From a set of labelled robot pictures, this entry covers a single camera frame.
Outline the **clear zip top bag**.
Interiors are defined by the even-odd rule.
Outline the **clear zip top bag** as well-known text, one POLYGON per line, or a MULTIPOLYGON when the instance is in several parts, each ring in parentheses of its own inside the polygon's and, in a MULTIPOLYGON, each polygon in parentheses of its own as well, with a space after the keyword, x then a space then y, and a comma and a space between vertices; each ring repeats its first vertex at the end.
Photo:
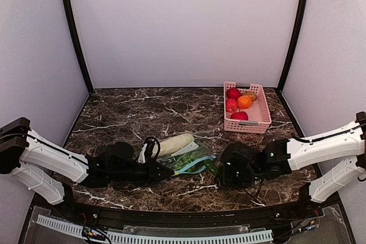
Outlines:
POLYGON ((205 170, 217 175, 214 164, 216 156, 202 142, 192 141, 183 149, 158 157, 158 163, 174 171, 174 176, 181 174, 199 174, 205 170))

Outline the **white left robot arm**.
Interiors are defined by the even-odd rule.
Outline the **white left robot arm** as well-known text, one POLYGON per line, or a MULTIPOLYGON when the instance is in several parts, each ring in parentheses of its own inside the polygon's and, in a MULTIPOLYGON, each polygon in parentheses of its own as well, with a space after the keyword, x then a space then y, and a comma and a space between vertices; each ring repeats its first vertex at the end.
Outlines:
POLYGON ((49 204, 73 200, 72 189, 45 173, 51 170, 71 181, 92 189, 108 187, 113 182, 148 186, 164 181, 174 171, 158 163, 159 141, 145 140, 142 159, 134 159, 134 149, 126 142, 107 146, 96 157, 66 150, 44 139, 31 129, 30 121, 20 117, 1 127, 1 174, 22 182, 49 204))

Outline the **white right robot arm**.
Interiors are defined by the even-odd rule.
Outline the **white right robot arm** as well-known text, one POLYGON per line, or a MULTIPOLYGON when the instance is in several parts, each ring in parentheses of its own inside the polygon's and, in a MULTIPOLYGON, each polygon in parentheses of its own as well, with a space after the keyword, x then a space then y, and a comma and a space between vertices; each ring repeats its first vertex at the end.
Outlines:
POLYGON ((354 179, 365 180, 365 112, 336 130, 273 141, 263 151, 231 143, 221 155, 216 182, 221 187, 247 188, 256 181, 276 179, 338 158, 341 161, 329 172, 300 189, 300 201, 323 203, 354 179))

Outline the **green grapes toy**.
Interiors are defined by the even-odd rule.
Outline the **green grapes toy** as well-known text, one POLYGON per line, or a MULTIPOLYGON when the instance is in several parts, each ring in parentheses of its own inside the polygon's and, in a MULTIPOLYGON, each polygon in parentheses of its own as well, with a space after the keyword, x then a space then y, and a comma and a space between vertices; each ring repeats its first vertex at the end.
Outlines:
POLYGON ((192 152, 192 153, 186 153, 186 154, 181 154, 177 157, 174 158, 174 163, 173 163, 173 170, 181 170, 184 167, 186 167, 187 165, 191 164, 192 162, 194 162, 195 160, 203 157, 203 153, 201 152, 192 152))

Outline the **green cucumber toy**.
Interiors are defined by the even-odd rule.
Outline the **green cucumber toy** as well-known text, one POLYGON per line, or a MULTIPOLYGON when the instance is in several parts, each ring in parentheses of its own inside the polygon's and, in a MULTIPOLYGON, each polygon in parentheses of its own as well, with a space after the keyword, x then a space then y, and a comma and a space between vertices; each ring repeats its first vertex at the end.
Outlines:
POLYGON ((213 175, 217 175, 218 168, 211 160, 209 160, 209 159, 205 160, 204 165, 205 165, 206 169, 209 170, 213 175))

